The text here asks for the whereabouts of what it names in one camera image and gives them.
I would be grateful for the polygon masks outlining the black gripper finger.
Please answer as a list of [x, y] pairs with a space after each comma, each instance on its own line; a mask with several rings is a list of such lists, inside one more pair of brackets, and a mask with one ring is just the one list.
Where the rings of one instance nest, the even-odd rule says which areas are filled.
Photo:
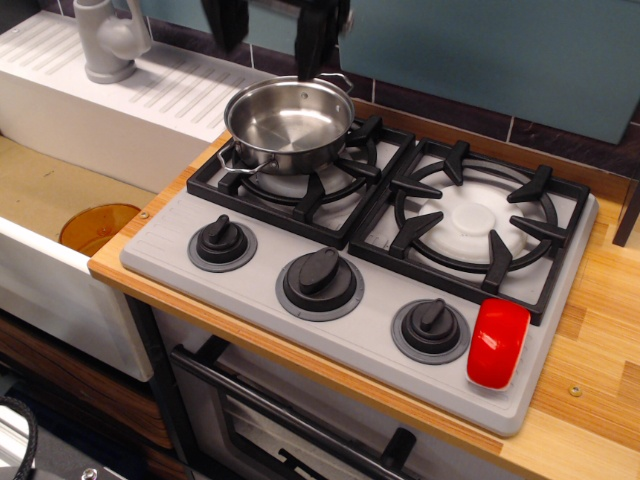
[[231, 53], [248, 35], [248, 3], [242, 0], [202, 0], [201, 4], [216, 44], [226, 53]]
[[294, 55], [299, 81], [316, 77], [351, 24], [351, 2], [299, 1]]

